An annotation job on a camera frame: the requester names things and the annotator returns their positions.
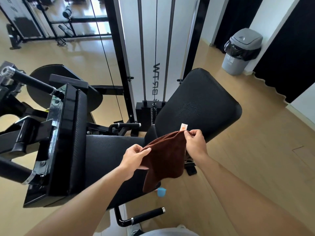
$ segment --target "cable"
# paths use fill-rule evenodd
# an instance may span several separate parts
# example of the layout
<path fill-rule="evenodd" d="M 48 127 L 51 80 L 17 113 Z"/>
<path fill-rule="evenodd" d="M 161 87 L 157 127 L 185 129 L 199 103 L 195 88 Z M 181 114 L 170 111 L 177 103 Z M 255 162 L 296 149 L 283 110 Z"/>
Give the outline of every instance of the cable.
<path fill-rule="evenodd" d="M 156 16 L 155 16 L 155 61 L 154 61 L 154 66 L 156 67 L 157 65 L 157 9 L 156 8 Z M 154 71 L 154 99 L 153 99 L 153 103 L 155 103 L 156 99 L 155 99 L 155 78 L 156 78 L 156 71 Z"/>
<path fill-rule="evenodd" d="M 94 12 L 92 0 L 90 0 L 90 2 L 91 2 L 92 11 L 93 11 L 93 14 L 94 14 L 94 17 L 95 17 L 95 23 L 96 23 L 96 26 L 97 26 L 97 30 L 98 30 L 99 35 L 100 35 L 100 29 L 99 29 L 98 23 L 97 23 L 97 21 L 96 21 L 96 15 L 95 15 L 95 12 Z M 110 77 L 111 77 L 112 84 L 113 84 L 113 87 L 114 87 L 114 81 L 113 81 L 113 79 L 112 79 L 111 70 L 109 69 L 109 65 L 108 65 L 108 61 L 107 61 L 107 57 L 106 57 L 106 53 L 105 53 L 105 48 L 104 48 L 104 45 L 103 45 L 103 40 L 102 40 L 101 35 L 100 35 L 100 41 L 101 41 L 101 43 L 102 43 L 102 47 L 103 47 L 103 51 L 104 51 L 104 55 L 105 55 L 105 59 L 106 59 L 106 63 L 107 63 L 108 71 L 109 71 L 109 75 L 110 75 Z M 120 106 L 119 106 L 119 102 L 118 102 L 118 98 L 117 98 L 117 90 L 116 90 L 116 89 L 115 89 L 115 92 L 116 92 L 116 100 L 117 100 L 117 104 L 118 104 L 118 108 L 119 108 L 121 120 L 124 120 L 124 119 L 123 119 L 123 115 L 121 114 L 121 110 L 120 110 Z"/>

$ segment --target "black padded seat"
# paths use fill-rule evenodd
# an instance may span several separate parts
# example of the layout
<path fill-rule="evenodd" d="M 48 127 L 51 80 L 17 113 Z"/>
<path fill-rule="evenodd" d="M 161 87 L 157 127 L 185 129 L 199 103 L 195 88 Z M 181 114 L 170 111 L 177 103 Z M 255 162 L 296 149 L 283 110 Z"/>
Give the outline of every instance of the black padded seat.
<path fill-rule="evenodd" d="M 145 146 L 144 141 L 144 138 L 137 137 L 87 135 L 85 187 L 89 187 L 119 166 L 128 147 L 134 144 Z M 121 185 L 108 209 L 145 195 L 142 188 L 146 174 L 146 170 L 136 170 L 133 177 Z"/>

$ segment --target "wooden floor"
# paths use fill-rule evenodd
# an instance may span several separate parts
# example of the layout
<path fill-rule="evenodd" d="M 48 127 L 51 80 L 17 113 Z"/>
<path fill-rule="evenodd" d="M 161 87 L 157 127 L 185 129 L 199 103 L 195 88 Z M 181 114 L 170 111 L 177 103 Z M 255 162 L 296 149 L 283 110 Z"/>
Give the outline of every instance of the wooden floor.
<path fill-rule="evenodd" d="M 22 44 L 20 50 L 9 50 L 4 17 L 0 15 L 1 60 L 15 63 L 30 74 L 34 69 L 62 63 L 90 84 L 121 85 L 112 41 L 77 40 L 66 47 L 55 41 Z M 211 157 L 223 164 L 255 189 L 284 207 L 315 232 L 315 132 L 286 110 L 283 97 L 253 76 L 232 77 L 222 70 L 224 55 L 200 43 L 194 67 L 208 70 L 241 104 L 240 120 L 208 143 Z M 25 91 L 20 100 L 41 109 Z M 93 112 L 98 124 L 128 118 L 123 96 L 104 96 L 102 105 Z M 13 116 L 0 119 L 0 131 L 16 120 Z M 14 161 L 32 168 L 36 154 Z M 178 179 L 163 180 L 167 189 L 164 198 L 148 194 L 127 204 L 128 215 L 134 216 L 164 206 L 166 214 L 144 222 L 145 231 L 184 224 L 199 235 L 236 235 L 213 190 L 202 172 Z M 0 235 L 25 234 L 53 209 L 23 209 L 26 187 L 0 178 Z"/>
<path fill-rule="evenodd" d="M 208 153 L 315 232 L 315 132 L 290 113 L 283 96 L 253 76 L 228 75 L 224 55 L 199 43 L 194 67 L 209 71 L 240 103 L 240 120 L 207 143 Z M 129 217 L 157 207 L 162 216 L 145 232 L 184 224 L 199 235 L 237 235 L 202 172 L 165 179 L 163 198 L 152 192 L 127 203 Z"/>

